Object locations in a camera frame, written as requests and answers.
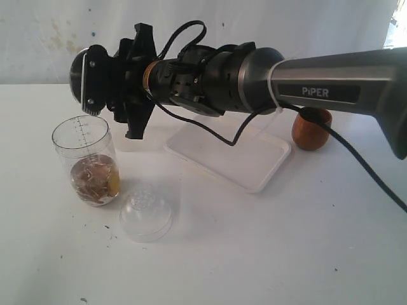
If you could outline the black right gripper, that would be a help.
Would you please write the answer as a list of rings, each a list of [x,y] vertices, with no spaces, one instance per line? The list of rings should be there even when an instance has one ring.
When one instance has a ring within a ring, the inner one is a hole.
[[[139,23],[134,29],[135,37],[121,39],[113,55],[107,108],[116,122],[127,125],[126,138],[142,140],[155,107],[147,99],[142,82],[144,71],[156,58],[156,48],[152,26]],[[106,106],[108,65],[107,51],[99,44],[91,45],[83,56],[81,108],[89,115],[99,115]]]

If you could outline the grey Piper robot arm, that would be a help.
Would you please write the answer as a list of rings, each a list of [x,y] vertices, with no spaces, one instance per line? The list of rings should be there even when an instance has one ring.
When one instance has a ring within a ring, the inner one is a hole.
[[[406,157],[406,48],[285,59],[253,42],[204,46],[204,33],[167,58],[156,52],[153,28],[139,23],[118,51],[94,44],[76,55],[72,95],[92,116],[109,109],[141,140],[155,104],[219,117],[270,114],[300,105],[374,117],[393,153]]]

